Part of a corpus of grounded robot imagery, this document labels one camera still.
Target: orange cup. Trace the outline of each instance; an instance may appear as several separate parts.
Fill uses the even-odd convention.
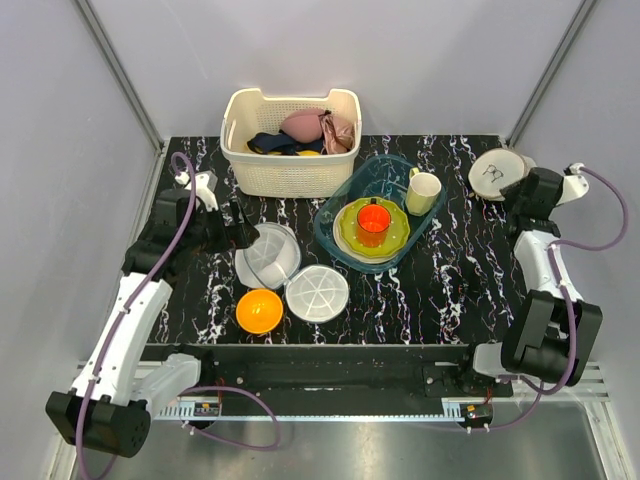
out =
[[[377,247],[382,245],[391,225],[389,210],[371,199],[369,205],[365,205],[358,212],[358,228],[356,236],[365,247]]]

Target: green plate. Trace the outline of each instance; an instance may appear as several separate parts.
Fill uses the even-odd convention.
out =
[[[391,225],[384,242],[377,247],[366,247],[358,240],[356,230],[358,228],[358,212],[365,205],[371,203],[371,198],[375,198],[378,205],[382,205],[391,214]],[[389,257],[402,250],[409,239],[411,229],[409,219],[398,205],[391,200],[380,197],[359,198],[348,205],[344,215],[340,218],[340,236],[355,253],[368,258]]]

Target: white basket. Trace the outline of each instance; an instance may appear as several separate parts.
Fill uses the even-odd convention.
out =
[[[338,155],[258,155],[247,148],[257,133],[278,133],[291,113],[324,108],[355,125],[353,149]],[[265,97],[259,88],[236,92],[229,101],[220,130],[222,153],[247,195],[279,198],[330,197],[353,173],[360,149],[362,116],[355,93],[333,89],[326,98]]]

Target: white mug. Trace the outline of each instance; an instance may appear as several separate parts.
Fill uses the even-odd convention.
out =
[[[409,171],[409,188],[405,200],[407,211],[411,215],[424,215],[436,203],[441,190],[442,184],[438,177],[412,168]]]

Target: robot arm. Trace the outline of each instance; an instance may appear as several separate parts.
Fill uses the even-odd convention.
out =
[[[567,169],[566,176],[544,168],[503,190],[507,227],[514,241],[514,254],[524,273],[527,296],[507,330],[502,343],[479,345],[473,356],[473,370],[487,377],[523,374],[556,383],[568,364],[568,313],[548,255],[560,237],[551,211],[562,203],[587,193],[589,185],[579,174],[580,164]],[[561,281],[566,285],[576,316],[576,361],[567,385],[582,375],[595,343],[602,311],[584,302],[564,265],[560,251],[552,250]]]
[[[176,180],[183,189],[161,192],[149,221],[138,240],[127,250],[118,296],[107,324],[89,361],[67,393],[53,392],[46,405],[47,415],[69,444],[75,444],[80,404],[108,332],[124,304],[158,259],[164,254],[182,222],[189,199],[188,175]],[[217,178],[211,172],[196,175],[197,208],[177,247],[136,301],[125,312],[111,340],[93,388],[85,422],[83,443],[87,448],[124,457],[134,456],[142,447],[151,420],[166,405],[200,381],[213,383],[212,362],[194,347],[178,348],[164,364],[141,381],[134,374],[153,324],[172,293],[172,284],[199,252],[220,253],[247,248],[258,238],[235,201],[230,202],[233,222],[226,225],[214,194]]]

